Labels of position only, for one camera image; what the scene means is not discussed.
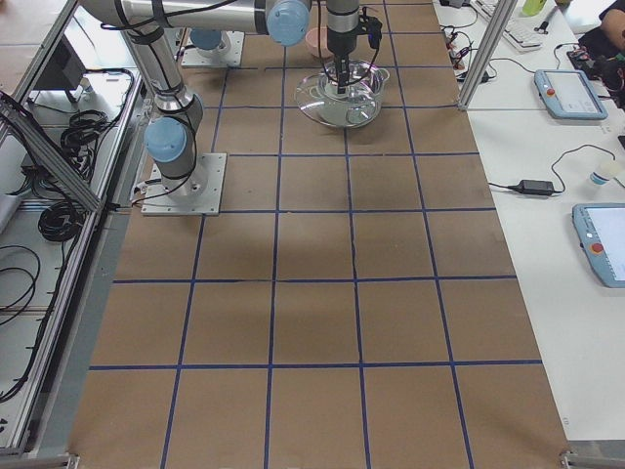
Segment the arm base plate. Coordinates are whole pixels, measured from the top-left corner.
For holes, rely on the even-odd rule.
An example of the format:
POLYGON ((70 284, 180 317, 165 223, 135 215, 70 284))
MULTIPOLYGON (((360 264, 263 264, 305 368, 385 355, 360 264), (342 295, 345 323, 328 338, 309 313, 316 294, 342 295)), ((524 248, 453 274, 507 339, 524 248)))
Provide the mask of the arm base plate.
POLYGON ((217 216, 227 166, 226 153, 202 153, 190 178, 174 192, 179 182, 163 179, 159 168, 152 164, 150 177, 159 182, 146 188, 147 201, 142 203, 145 216, 217 216))
POLYGON ((192 34, 182 50, 181 65, 186 68, 240 67, 245 34, 222 31, 221 42, 214 49, 202 49, 193 42, 192 34))

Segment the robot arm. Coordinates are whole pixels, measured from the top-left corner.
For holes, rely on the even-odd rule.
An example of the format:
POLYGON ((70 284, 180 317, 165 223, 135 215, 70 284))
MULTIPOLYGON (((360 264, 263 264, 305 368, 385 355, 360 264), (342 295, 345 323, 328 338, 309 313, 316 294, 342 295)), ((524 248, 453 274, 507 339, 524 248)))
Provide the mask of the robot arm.
POLYGON ((228 34, 222 30, 194 28, 189 35, 192 45, 201 55, 220 55, 231 48, 228 34))
POLYGON ((209 174, 198 154, 196 133, 203 118, 197 94, 187 86, 165 32, 188 28, 220 41, 224 32, 252 32, 290 47, 302 42, 310 21, 309 1, 84 1, 82 7, 106 30, 127 40, 156 116, 144 144, 162 178, 164 196, 194 201, 205 193, 209 174))

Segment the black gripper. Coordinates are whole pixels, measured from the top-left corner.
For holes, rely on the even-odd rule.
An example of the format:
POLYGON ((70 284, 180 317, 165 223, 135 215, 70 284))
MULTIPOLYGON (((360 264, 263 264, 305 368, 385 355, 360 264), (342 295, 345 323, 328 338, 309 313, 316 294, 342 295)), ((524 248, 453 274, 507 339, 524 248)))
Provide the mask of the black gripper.
POLYGON ((336 55, 337 94, 344 94, 344 84, 350 80, 349 54, 356 47, 357 23, 329 23, 327 25, 328 50, 336 55))

